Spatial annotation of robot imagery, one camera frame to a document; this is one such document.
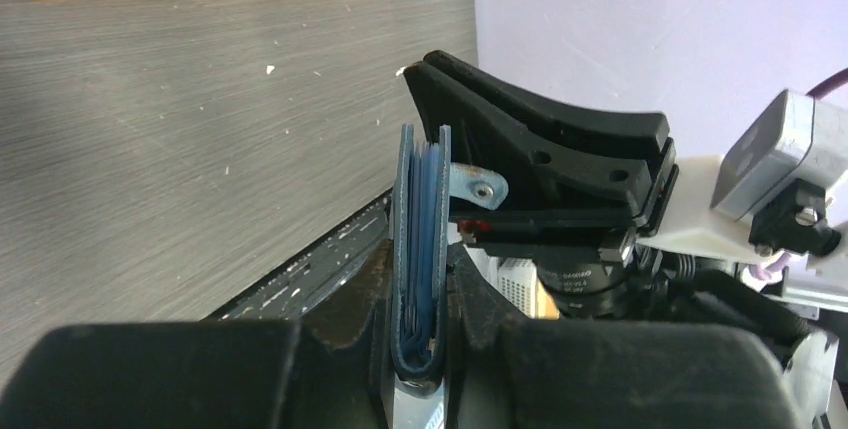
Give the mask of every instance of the screw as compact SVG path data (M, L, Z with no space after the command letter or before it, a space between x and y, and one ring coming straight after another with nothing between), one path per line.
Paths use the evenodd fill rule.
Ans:
M819 222L819 213L812 207L804 207L795 213L795 222L804 227L812 226Z
M774 254L774 249L766 244L757 244L754 246L754 252L760 257L770 257Z
M474 195L480 199L489 199L494 197L495 189L485 182L474 184Z

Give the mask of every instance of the screw hole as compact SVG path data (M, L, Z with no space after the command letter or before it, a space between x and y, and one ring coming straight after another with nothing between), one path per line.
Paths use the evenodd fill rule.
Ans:
M610 181L612 182L626 181L628 177L630 177L630 174L628 174L627 171L623 171L621 169L616 169L610 172L609 175Z
M533 151L530 153L530 160L533 164L548 164L551 162L551 155L545 151Z

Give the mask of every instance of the cable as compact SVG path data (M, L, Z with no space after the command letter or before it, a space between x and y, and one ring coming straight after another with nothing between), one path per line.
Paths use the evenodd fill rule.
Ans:
M807 95L813 99L823 99L845 84L848 84L848 67L818 83L816 87L807 92Z

